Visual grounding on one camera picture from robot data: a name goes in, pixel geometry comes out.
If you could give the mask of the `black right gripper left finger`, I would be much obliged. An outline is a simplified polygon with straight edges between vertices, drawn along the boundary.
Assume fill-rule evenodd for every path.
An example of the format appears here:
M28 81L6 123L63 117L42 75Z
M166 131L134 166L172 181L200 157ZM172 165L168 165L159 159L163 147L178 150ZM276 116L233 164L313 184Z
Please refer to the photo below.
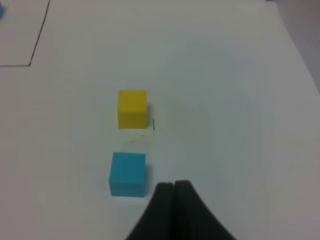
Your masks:
M171 236L174 185L160 182L156 185L141 218L128 235L128 240L168 240Z

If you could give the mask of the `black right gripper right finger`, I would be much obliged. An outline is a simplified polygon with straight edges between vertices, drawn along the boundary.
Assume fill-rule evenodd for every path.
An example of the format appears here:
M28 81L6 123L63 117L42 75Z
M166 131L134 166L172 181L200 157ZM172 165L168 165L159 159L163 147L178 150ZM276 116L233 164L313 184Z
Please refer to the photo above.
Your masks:
M174 184L173 238L175 240L234 239L206 207L188 180L178 180Z

